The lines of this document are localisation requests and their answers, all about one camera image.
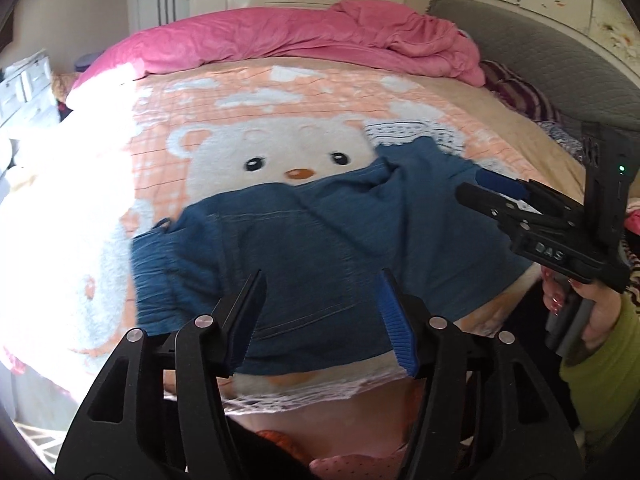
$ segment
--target bear nose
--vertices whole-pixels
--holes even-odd
[[[296,170],[289,170],[285,172],[287,178],[293,180],[305,180],[314,176],[316,172],[314,170],[308,170],[307,168],[297,168]]]

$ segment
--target gray headboard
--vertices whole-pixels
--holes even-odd
[[[431,0],[428,12],[455,22],[478,44],[483,59],[504,63],[565,115],[640,132],[640,88],[574,38],[475,0]]]

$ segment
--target pink comforter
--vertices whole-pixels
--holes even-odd
[[[120,85],[213,61],[274,56],[484,84],[478,48],[455,24],[391,2],[343,0],[328,10],[251,7],[142,30],[102,54],[76,82],[67,104],[72,109],[83,106],[92,90],[104,84]]]

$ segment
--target human hand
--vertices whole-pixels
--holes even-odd
[[[542,289],[545,306],[554,314],[558,314],[564,305],[565,294],[562,286],[554,279],[555,271],[542,268]],[[602,346],[620,317],[622,297],[615,290],[601,282],[589,285],[569,280],[574,290],[583,298],[595,301],[589,323],[582,332],[582,341],[587,350],[595,351]]]

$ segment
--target striped pillow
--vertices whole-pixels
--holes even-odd
[[[531,83],[501,63],[482,60],[480,66],[486,75],[484,87],[506,106],[537,123],[562,124],[560,111]]]

